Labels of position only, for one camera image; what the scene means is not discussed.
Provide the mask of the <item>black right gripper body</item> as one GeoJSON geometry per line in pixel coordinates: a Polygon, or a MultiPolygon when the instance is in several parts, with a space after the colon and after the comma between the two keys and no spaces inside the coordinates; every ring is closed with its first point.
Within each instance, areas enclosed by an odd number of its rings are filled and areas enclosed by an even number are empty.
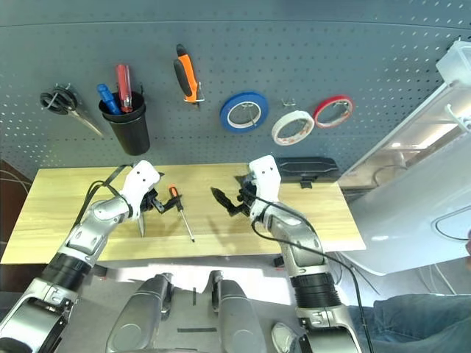
{"type": "Polygon", "coordinates": [[[255,202],[256,192],[257,187],[254,184],[251,182],[244,183],[239,189],[239,195],[237,196],[237,200],[240,204],[232,207],[229,211],[230,216],[241,213],[246,217],[249,217],[251,206],[255,202]]]}

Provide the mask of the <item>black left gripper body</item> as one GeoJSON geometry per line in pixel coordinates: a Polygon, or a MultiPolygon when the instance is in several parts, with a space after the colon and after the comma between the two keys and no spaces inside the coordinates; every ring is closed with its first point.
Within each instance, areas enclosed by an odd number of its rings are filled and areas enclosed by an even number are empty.
{"type": "Polygon", "coordinates": [[[157,200],[158,192],[153,188],[144,194],[141,201],[141,211],[147,212],[156,209],[158,212],[163,210],[163,205],[157,200]]]}

